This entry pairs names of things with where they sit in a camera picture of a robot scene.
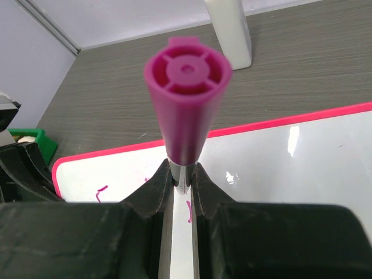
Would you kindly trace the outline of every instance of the pink drawn line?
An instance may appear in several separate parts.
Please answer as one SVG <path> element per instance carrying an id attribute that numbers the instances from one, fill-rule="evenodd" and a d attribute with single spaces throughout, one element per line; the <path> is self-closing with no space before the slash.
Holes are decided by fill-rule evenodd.
<path id="1" fill-rule="evenodd" d="M 192 211 L 191 211 L 191 203 L 189 201 L 186 201 L 188 209 L 190 210 L 190 218 L 188 219 L 187 222 L 191 223 L 192 220 Z"/>
<path id="2" fill-rule="evenodd" d="M 97 190 L 97 194 L 95 194 L 95 197 L 96 197 L 96 199 L 98 200 L 99 203 L 101 203 L 101 200 L 98 197 L 99 193 L 101 193 L 102 191 L 104 191 L 107 188 L 108 188 L 108 186 L 106 185 L 103 188 Z"/>

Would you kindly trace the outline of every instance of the white wall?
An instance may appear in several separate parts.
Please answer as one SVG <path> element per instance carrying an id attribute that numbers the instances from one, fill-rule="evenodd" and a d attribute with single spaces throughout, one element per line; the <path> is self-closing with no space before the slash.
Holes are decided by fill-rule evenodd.
<path id="1" fill-rule="evenodd" d="M 0 91 L 22 104 L 10 127 L 36 127 L 74 58 L 16 2 L 0 1 Z"/>
<path id="2" fill-rule="evenodd" d="M 243 0 L 247 14 L 316 0 Z M 80 48 L 209 22 L 204 0 L 33 0 Z"/>

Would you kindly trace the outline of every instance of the green tray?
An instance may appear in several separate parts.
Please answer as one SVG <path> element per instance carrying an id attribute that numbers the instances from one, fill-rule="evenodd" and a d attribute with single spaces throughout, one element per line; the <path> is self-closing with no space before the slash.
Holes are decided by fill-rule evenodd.
<path id="1" fill-rule="evenodd" d="M 46 164 L 52 159 L 54 152 L 57 149 L 57 143 L 52 141 L 45 135 L 45 131 L 42 129 L 8 129 L 12 136 L 20 135 L 35 137 L 35 142 L 39 145 L 40 152 L 42 157 L 44 158 Z"/>

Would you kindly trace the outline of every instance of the pink marker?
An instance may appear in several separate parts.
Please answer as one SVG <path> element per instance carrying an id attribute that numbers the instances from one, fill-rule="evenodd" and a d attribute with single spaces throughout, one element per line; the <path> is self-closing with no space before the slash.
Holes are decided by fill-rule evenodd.
<path id="1" fill-rule="evenodd" d="M 145 81 L 177 190 L 185 194 L 231 79 L 221 53 L 197 37 L 174 37 L 145 65 Z"/>

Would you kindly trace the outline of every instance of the tabletop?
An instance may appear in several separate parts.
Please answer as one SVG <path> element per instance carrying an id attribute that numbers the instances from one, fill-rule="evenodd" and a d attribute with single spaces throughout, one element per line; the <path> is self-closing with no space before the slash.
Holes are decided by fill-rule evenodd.
<path id="1" fill-rule="evenodd" d="M 248 16 L 253 63 L 234 71 L 213 128 L 372 100 L 372 3 L 323 0 Z M 53 161 L 161 138 L 145 61 L 173 36 L 220 50 L 211 24 L 82 51 L 38 127 Z"/>

